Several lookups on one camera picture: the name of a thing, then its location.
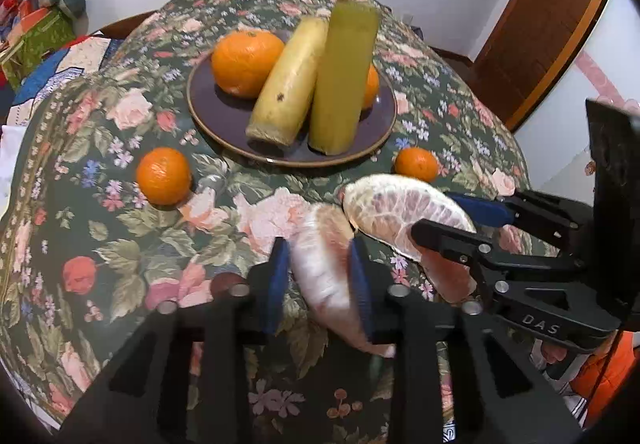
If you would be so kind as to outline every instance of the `orange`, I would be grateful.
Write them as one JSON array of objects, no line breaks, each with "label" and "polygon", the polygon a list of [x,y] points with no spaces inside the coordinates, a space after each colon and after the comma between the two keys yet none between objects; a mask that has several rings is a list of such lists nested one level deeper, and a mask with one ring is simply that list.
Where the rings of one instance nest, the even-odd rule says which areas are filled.
[{"label": "orange", "polygon": [[364,92],[364,102],[362,103],[362,109],[366,110],[373,104],[373,100],[376,98],[378,91],[380,90],[380,79],[376,72],[373,63],[369,65],[369,74],[367,74],[367,87]]},{"label": "orange", "polygon": [[227,94],[255,99],[283,49],[282,40],[266,30],[231,32],[213,49],[213,77]]},{"label": "orange", "polygon": [[438,176],[438,160],[430,151],[413,146],[400,150],[394,169],[399,175],[431,182]]},{"label": "orange", "polygon": [[189,193],[191,171],[186,157],[173,148],[155,148],[136,169],[140,191],[152,204],[170,206]]}]

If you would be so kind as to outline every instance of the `table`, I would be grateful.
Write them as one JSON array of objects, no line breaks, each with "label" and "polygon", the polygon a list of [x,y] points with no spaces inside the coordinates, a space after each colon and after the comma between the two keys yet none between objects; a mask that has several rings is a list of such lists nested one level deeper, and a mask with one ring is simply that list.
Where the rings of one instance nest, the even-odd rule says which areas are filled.
[{"label": "table", "polygon": [[[334,1],[172,0],[98,73],[69,82],[38,108],[0,224],[0,356],[55,420],[159,301],[209,300],[216,273],[245,275],[265,260],[275,236],[295,232],[309,204],[338,203],[347,182],[389,172],[405,146],[436,154],[435,184],[443,190],[493,197],[529,186],[523,156],[500,120],[373,1],[382,12],[374,64],[398,102],[398,120],[380,150],[347,166],[292,171],[203,137],[188,112],[186,81],[216,40],[236,28],[292,30],[302,15],[328,16]],[[198,180],[177,210],[151,207],[135,183],[137,161],[156,146],[181,150]],[[513,228],[496,236],[512,250],[541,250]],[[367,243],[398,283],[433,296],[417,265]],[[390,362],[317,325],[295,282],[284,309],[273,344],[246,350],[257,434],[267,442],[383,442]],[[198,355],[196,348],[194,384]],[[444,356],[441,373],[450,422]],[[197,389],[190,394],[192,408]],[[451,436],[452,427],[445,432]]]}]

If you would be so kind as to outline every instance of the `plate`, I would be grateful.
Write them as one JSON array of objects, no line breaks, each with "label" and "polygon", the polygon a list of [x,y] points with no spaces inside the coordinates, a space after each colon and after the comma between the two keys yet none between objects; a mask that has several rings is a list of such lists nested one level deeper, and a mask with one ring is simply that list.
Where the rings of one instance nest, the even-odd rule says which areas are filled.
[{"label": "plate", "polygon": [[189,75],[187,102],[196,123],[225,148],[254,160],[298,168],[336,166],[364,157],[386,141],[396,120],[396,98],[388,81],[380,74],[380,91],[373,106],[360,116],[356,138],[344,153],[324,155],[309,148],[306,143],[308,120],[293,145],[285,149],[249,139],[244,130],[249,124],[255,100],[238,99],[222,90],[213,77],[210,55],[202,59]]}]

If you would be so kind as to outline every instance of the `wooden door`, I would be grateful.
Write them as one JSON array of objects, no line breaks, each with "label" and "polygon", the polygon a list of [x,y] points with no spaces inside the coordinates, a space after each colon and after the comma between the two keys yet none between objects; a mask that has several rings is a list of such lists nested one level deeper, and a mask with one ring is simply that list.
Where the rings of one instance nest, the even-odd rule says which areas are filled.
[{"label": "wooden door", "polygon": [[603,0],[510,0],[468,83],[509,128],[549,90],[586,39]]}]

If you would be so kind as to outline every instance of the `screw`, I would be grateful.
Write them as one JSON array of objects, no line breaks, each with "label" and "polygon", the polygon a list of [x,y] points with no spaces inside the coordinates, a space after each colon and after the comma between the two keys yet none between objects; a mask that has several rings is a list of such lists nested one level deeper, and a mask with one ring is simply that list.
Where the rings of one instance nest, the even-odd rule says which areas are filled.
[{"label": "screw", "polygon": [[178,309],[178,304],[175,301],[165,300],[158,304],[156,310],[164,315],[173,314]]},{"label": "screw", "polygon": [[387,289],[387,291],[389,294],[391,294],[391,296],[394,296],[396,298],[403,298],[409,295],[409,288],[400,283],[391,285]]},{"label": "screw", "polygon": [[482,305],[477,301],[465,301],[462,304],[462,312],[469,314],[470,316],[476,316],[482,312]]},{"label": "screw", "polygon": [[229,289],[229,294],[236,298],[241,298],[249,294],[249,286],[245,283],[236,283]]},{"label": "screw", "polygon": [[498,280],[497,282],[495,282],[495,289],[504,294],[505,292],[507,292],[509,290],[509,284],[507,282],[505,282],[504,280]]}]

